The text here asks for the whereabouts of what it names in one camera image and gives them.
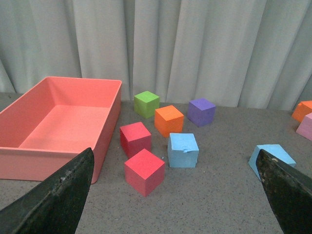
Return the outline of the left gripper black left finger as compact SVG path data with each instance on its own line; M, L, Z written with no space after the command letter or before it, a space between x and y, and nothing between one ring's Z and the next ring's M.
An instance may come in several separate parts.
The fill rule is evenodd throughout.
M94 153L85 149L0 212L2 234L73 234L89 193Z

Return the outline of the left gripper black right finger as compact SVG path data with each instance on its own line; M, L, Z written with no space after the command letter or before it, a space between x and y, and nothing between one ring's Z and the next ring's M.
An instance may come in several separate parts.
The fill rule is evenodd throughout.
M312 179L261 149L256 159L263 189L285 234L312 232Z

